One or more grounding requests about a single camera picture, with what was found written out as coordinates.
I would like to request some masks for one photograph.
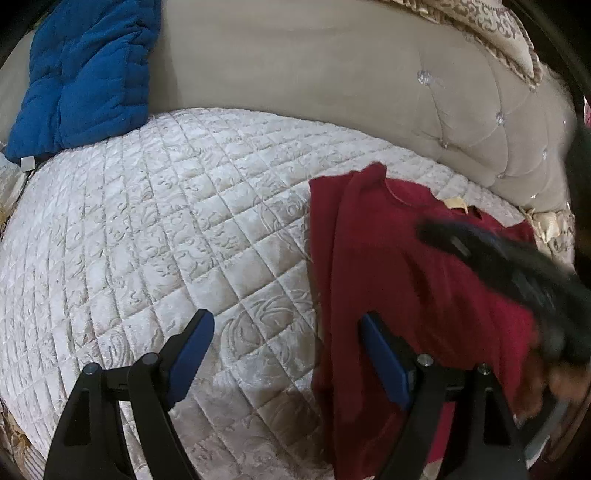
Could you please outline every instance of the bed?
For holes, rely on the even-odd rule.
[[[405,5],[244,5],[164,2],[154,116],[44,164],[7,225],[0,397],[41,456],[84,364],[131,364],[203,307],[216,316],[213,346],[171,413],[198,472],[332,478],[310,388],[322,344],[307,246],[314,176],[381,161],[504,225],[528,216],[540,246],[571,262],[560,166],[574,109],[551,70],[526,82],[470,32]],[[2,142],[32,37],[0,69]],[[123,411],[136,474],[150,478]]]
[[[387,141],[236,109],[161,114],[40,168],[0,244],[0,395],[32,444],[47,454],[84,364],[130,364],[204,307],[216,316],[213,346],[172,413],[198,472],[330,478],[310,390],[322,333],[307,180],[372,161],[505,225],[523,219]],[[124,416],[136,472],[148,478],[129,409]]]

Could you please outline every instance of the white tag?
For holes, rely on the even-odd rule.
[[[35,170],[35,157],[32,155],[21,158],[21,171]]]

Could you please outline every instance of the blue pillow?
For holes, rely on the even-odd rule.
[[[62,0],[33,39],[7,159],[48,156],[144,125],[160,0]]]

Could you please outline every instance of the white quilted bedspread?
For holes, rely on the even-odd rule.
[[[65,151],[32,177],[0,245],[0,394],[42,453],[81,367],[129,365],[216,315],[174,424],[204,480],[330,478],[310,389],[321,338],[310,294],[307,180],[373,161],[516,209],[449,168],[358,131],[191,109]],[[131,409],[124,429],[149,478]]]

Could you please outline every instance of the red shirt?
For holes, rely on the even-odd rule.
[[[377,311],[393,334],[446,367],[492,366],[512,401],[531,337],[531,313],[485,287],[456,257],[422,244],[425,217],[463,220],[534,242],[526,222],[504,228],[470,208],[449,210],[428,188],[386,179],[386,167],[310,182],[311,254],[320,291],[324,348],[313,388],[337,480],[379,471],[404,422],[386,398],[357,324]],[[429,462],[443,456],[453,415],[444,407]]]

